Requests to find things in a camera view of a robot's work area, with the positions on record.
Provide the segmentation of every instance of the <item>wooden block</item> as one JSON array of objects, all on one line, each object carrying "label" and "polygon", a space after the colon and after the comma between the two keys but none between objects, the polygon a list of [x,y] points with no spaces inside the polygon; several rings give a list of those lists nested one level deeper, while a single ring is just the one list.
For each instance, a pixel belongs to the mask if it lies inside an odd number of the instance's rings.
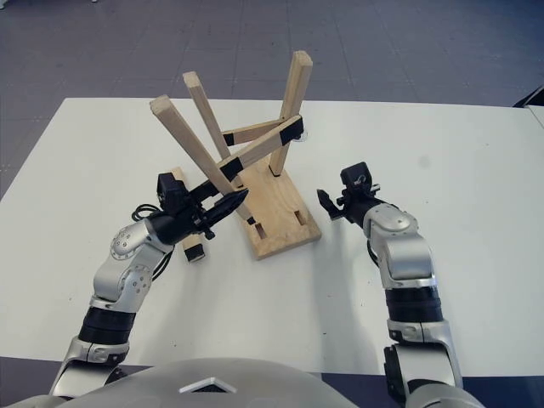
[{"label": "wooden block", "polygon": [[[193,162],[202,170],[218,191],[224,196],[235,191],[229,180],[221,173],[216,162],[212,159],[202,142],[196,137],[193,130],[181,116],[166,95],[159,96],[150,102],[153,115],[161,121],[174,139],[187,152]],[[248,222],[253,218],[245,203],[236,209],[238,214]]]},{"label": "wooden block", "polygon": [[[173,174],[176,180],[183,181],[185,186],[187,186],[187,180],[185,179],[184,173],[181,171],[180,167],[173,168],[170,170],[170,173]],[[189,262],[198,261],[206,256],[204,253],[204,246],[202,245],[201,236],[198,234],[189,235],[187,238],[184,238],[181,241],[181,246],[184,249],[187,261]]]},{"label": "wooden block", "polygon": [[[207,99],[206,92],[204,91],[200,78],[194,71],[185,72],[184,82],[187,89],[189,89],[191,98],[195,102],[196,109],[198,109],[201,114],[207,131],[210,133],[210,136],[212,136],[213,143],[215,144],[219,155],[222,159],[226,159],[230,156],[229,147],[224,141],[223,133],[221,132],[221,128],[219,127],[215,115],[213,114],[212,107]],[[232,183],[237,187],[241,187],[239,177],[236,177]]]},{"label": "wooden block", "polygon": [[[287,78],[286,93],[283,97],[280,119],[298,115],[300,106],[303,103],[306,88],[309,83],[309,76],[312,73],[312,59],[305,51],[295,51],[292,55],[291,69]],[[289,144],[281,147],[270,157],[270,170],[276,176],[281,174],[286,162]]]},{"label": "wooden block", "polygon": [[245,203],[257,220],[244,224],[257,259],[299,247],[321,238],[321,231],[286,171],[274,177],[269,158],[241,174],[249,189]]},{"label": "wooden block", "polygon": [[227,130],[223,132],[223,137],[228,139],[230,143],[227,145],[239,145],[240,143],[252,142],[253,140],[263,136],[268,131],[272,130],[278,125],[281,125],[283,119],[276,119],[274,121],[258,123],[257,125],[251,125],[246,127],[238,127],[237,129]]}]

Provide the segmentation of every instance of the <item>black end cap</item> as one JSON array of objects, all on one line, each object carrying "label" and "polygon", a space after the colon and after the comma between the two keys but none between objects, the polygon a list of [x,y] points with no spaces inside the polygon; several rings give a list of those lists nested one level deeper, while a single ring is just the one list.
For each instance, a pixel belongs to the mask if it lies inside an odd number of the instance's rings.
[{"label": "black end cap", "polygon": [[221,172],[229,181],[232,181],[235,179],[238,173],[241,172],[243,169],[244,167],[241,165],[240,158],[235,157],[234,159],[232,159],[227,164],[221,167]]},{"label": "black end cap", "polygon": [[198,261],[206,256],[204,253],[204,246],[202,244],[197,244],[191,248],[187,248],[184,252],[189,262]]},{"label": "black end cap", "polygon": [[227,144],[227,146],[234,146],[235,145],[235,135],[233,133],[223,133],[224,142]]}]

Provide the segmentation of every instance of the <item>white table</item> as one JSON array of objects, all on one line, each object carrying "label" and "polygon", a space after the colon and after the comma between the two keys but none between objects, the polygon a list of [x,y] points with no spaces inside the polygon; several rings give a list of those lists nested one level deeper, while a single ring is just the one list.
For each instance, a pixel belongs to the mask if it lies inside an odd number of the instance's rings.
[{"label": "white table", "polygon": [[533,115],[535,115],[538,122],[541,123],[541,125],[544,127],[544,106],[527,106],[527,108],[530,109],[531,112],[533,112]]},{"label": "white table", "polygon": [[[196,108],[179,99],[213,150]],[[278,101],[213,100],[223,128],[275,117]],[[414,214],[433,248],[445,316],[465,376],[543,375],[544,129],[529,110],[305,102],[309,139],[286,169],[322,229],[313,244],[254,261],[235,216],[207,256],[180,250],[140,310],[128,364],[240,356],[305,371],[383,373],[387,310],[362,232],[332,223],[342,168],[367,161],[380,197]],[[62,360],[78,333],[111,237],[156,175],[189,157],[147,99],[67,99],[0,202],[0,355]]]}]

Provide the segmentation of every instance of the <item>wooden stool leg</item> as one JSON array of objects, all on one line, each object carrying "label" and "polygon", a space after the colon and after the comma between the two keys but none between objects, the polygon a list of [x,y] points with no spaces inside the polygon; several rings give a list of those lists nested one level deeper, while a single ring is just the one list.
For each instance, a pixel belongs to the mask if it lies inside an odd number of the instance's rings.
[{"label": "wooden stool leg", "polygon": [[[199,79],[198,75],[196,75],[196,72],[192,71],[184,73],[184,82],[187,89],[189,89],[191,98],[195,102],[196,109],[198,109],[202,116],[202,120],[206,125],[207,131],[210,133],[210,136],[212,136],[213,143],[215,144],[221,159],[226,159],[230,156],[229,147],[224,141],[223,133],[221,132],[221,128],[219,127],[215,115],[213,114],[212,107],[207,99],[206,92],[201,84],[201,80]],[[236,176],[232,181],[232,184],[236,187],[241,187],[242,182],[240,177]]]},{"label": "wooden stool leg", "polygon": [[[298,115],[300,105],[303,103],[306,88],[309,83],[309,76],[312,73],[312,59],[305,51],[295,51],[292,55],[291,69],[287,79],[286,94],[281,106],[280,119]],[[283,171],[286,162],[289,144],[281,147],[270,156],[270,171],[279,176]]]}]

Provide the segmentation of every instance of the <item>black robot arm segment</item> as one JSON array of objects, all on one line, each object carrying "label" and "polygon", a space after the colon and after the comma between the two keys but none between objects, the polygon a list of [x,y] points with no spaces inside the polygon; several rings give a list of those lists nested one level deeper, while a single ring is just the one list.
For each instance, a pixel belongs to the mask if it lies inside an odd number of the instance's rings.
[{"label": "black robot arm segment", "polygon": [[344,217],[359,225],[368,251],[380,269],[388,306],[389,336],[396,344],[384,349],[388,391],[404,404],[426,384],[462,388],[450,326],[442,316],[434,266],[416,219],[375,197],[378,184],[364,162],[342,170],[345,184],[336,207],[318,190],[331,219]]}]

